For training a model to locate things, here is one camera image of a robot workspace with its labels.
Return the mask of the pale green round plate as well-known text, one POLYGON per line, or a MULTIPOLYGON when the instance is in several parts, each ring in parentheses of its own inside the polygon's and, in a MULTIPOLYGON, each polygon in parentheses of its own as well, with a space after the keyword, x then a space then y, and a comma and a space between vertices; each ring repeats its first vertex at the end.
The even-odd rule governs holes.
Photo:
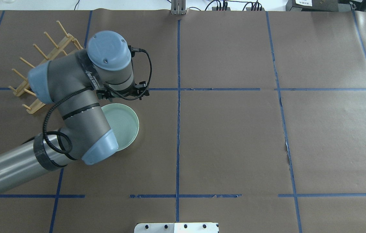
POLYGON ((104 105, 102 111, 117 139, 117 151, 129 147, 135 141, 140 130, 140 121, 136 112, 121 103, 104 105))

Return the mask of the black usb hub left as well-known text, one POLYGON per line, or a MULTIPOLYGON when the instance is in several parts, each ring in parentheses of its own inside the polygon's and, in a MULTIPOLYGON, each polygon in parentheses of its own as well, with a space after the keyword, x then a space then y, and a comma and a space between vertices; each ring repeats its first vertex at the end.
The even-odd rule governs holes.
POLYGON ((212 11, 230 11, 230 7, 227 2, 217 3, 217 6, 213 6, 212 11))

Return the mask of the black usb hub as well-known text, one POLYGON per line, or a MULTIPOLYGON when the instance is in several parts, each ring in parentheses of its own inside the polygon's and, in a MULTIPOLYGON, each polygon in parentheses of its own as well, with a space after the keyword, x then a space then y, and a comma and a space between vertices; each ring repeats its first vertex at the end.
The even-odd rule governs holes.
POLYGON ((264 11, 264 7, 258 1, 245 4, 243 11, 264 11))
POLYGON ((227 2, 217 3, 217 6, 213 6, 212 11, 230 11, 230 7, 227 2))

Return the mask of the black usb hub right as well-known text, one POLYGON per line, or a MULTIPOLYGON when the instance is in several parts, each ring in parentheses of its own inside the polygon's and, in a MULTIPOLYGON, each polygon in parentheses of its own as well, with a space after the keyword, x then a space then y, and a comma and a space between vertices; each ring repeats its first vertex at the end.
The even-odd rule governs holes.
POLYGON ((243 11, 264 11, 264 7, 258 1, 245 4, 243 11))

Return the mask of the wooden dish rack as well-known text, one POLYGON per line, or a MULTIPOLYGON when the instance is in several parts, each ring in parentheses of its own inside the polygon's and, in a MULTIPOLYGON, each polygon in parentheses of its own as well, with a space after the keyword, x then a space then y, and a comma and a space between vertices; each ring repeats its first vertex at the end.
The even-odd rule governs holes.
MULTIPOLYGON (((84 49, 84 47, 80 44, 78 39, 74 37, 72 34, 68 33, 62 23, 57 20, 57 24, 59 25, 60 29, 62 30, 64 37, 59 43, 56 43, 53 38, 49 35, 47 31, 44 32, 44 35, 50 40, 53 44, 54 48, 49 52, 49 54, 45 54, 37 44, 33 44, 34 48, 42 55, 43 60, 38 64, 38 66, 47 64, 54 59, 57 59, 60 54, 64 56, 68 56, 74 54, 75 52, 84 49)), ((16 97, 21 97, 23 94, 30 94, 36 97, 36 94, 32 91, 28 78, 22 75, 19 71, 15 68, 11 69, 16 75, 22 78, 22 83, 20 83, 16 88, 12 86, 8 86, 7 88, 12 91, 13 95, 16 97)))

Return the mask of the black computer box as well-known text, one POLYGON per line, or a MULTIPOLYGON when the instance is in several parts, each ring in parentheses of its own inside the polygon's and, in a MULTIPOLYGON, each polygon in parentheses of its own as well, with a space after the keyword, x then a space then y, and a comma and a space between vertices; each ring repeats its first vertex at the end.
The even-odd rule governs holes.
POLYGON ((285 11, 349 12, 355 9, 348 0, 288 0, 285 11))

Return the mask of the grey aluminium frame post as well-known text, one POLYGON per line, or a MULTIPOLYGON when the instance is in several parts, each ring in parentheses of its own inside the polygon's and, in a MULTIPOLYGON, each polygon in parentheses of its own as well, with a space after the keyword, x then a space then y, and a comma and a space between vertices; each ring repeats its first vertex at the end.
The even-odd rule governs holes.
POLYGON ((171 3, 171 15, 186 15, 186 0, 168 0, 171 3))

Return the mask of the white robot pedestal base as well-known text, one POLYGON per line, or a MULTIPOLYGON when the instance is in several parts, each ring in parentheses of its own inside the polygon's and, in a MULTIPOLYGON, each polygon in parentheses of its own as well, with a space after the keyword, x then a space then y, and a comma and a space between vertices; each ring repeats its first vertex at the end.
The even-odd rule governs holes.
POLYGON ((177 223, 140 223, 134 233, 219 233, 218 223, 177 222, 177 223))

